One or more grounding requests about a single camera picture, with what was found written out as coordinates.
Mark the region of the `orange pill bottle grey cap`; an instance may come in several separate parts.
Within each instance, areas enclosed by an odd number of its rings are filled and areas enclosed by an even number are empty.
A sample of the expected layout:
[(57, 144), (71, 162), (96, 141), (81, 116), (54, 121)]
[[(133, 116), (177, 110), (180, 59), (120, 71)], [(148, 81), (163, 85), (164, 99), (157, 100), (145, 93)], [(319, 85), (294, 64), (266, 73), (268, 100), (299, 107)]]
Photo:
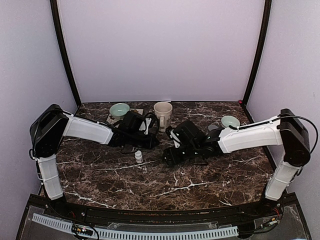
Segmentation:
[(220, 127), (215, 124), (210, 124), (207, 128), (208, 128), (208, 131), (213, 131), (213, 130), (219, 129)]

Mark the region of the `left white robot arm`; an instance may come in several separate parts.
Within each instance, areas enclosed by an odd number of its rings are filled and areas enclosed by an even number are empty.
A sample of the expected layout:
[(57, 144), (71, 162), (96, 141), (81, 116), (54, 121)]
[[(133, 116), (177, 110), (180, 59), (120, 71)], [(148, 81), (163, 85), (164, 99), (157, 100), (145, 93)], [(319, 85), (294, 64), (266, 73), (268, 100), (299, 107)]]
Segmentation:
[(38, 177), (47, 197), (53, 201), (51, 210), (60, 218), (67, 218), (70, 206), (62, 199), (56, 163), (57, 152), (65, 137), (93, 141), (109, 147), (131, 145), (140, 149), (153, 149), (159, 145), (157, 134), (160, 122), (152, 112), (141, 115), (128, 111), (115, 124), (93, 121), (73, 115), (57, 104), (49, 106), (31, 125), (29, 132), (32, 147), (29, 156), (36, 162)]

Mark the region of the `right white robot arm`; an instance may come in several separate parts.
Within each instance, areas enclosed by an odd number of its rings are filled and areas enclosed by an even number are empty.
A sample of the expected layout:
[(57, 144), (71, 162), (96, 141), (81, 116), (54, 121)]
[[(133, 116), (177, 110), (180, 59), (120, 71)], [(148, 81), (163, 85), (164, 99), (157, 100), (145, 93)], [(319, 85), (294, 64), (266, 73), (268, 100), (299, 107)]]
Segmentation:
[(186, 160), (230, 154), (235, 151), (264, 146), (283, 146), (284, 154), (268, 181), (264, 199), (255, 205), (255, 213), (266, 217), (275, 208), (286, 187), (310, 161), (315, 147), (310, 146), (309, 132), (302, 124), (304, 118), (284, 108), (279, 115), (243, 126), (220, 127), (204, 134), (192, 121), (168, 127), (166, 134), (174, 146), (163, 151), (163, 160), (175, 166)]

